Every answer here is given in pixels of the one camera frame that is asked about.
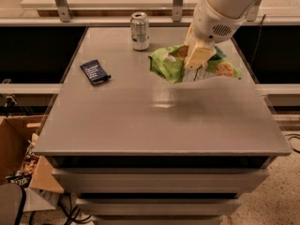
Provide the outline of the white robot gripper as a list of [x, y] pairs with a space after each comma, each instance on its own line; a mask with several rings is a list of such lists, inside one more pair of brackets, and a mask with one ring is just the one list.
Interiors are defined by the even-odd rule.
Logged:
[[209, 0], [200, 0], [194, 9], [193, 21], [184, 42], [188, 46], [185, 69], [198, 69], [207, 62], [216, 54], [215, 43], [230, 39], [243, 20], [244, 18], [232, 19], [222, 15], [213, 8]]

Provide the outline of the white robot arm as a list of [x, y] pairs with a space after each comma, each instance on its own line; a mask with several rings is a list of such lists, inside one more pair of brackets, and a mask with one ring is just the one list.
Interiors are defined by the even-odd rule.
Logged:
[[262, 0], [200, 0], [193, 12], [184, 45], [185, 69], [198, 69], [217, 52], [217, 43], [230, 39], [244, 20], [254, 21]]

